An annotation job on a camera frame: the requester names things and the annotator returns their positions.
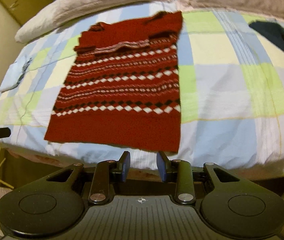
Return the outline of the light blue folded cloth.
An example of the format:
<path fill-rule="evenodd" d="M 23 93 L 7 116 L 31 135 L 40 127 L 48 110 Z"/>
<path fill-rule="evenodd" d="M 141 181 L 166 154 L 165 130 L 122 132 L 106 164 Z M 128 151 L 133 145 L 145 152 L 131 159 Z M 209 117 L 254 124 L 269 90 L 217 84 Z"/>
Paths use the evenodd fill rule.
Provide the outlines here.
<path fill-rule="evenodd" d="M 32 62 L 31 57 L 21 57 L 11 64 L 0 85 L 0 92 L 6 92 L 16 88 L 22 81 L 25 72 Z"/>

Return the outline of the red knitted patterned sweater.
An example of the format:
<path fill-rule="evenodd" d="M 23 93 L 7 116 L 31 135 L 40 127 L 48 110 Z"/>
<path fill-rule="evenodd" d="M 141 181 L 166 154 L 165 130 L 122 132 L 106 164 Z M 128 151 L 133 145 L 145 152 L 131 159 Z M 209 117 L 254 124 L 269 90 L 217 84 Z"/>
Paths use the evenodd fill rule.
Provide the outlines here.
<path fill-rule="evenodd" d="M 177 152 L 182 13 L 161 11 L 84 31 L 45 140 Z"/>

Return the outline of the checkered bed sheet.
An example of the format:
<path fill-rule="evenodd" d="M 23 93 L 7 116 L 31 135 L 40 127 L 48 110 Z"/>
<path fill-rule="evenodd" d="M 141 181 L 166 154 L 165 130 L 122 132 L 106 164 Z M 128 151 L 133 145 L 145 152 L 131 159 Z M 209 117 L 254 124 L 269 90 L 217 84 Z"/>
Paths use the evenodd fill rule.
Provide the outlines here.
<path fill-rule="evenodd" d="M 32 59 L 19 86 L 0 93 L 0 147 L 36 162 L 67 166 L 118 159 L 122 148 L 57 144 L 44 135 L 60 87 L 75 59 L 80 34 L 114 23 L 175 11 L 173 3 L 128 5 L 87 15 L 26 45 Z M 249 27 L 261 16 L 227 10 L 186 12 L 179 37 L 182 131 L 172 158 L 193 166 L 213 162 L 243 177 L 284 177 L 284 52 Z"/>

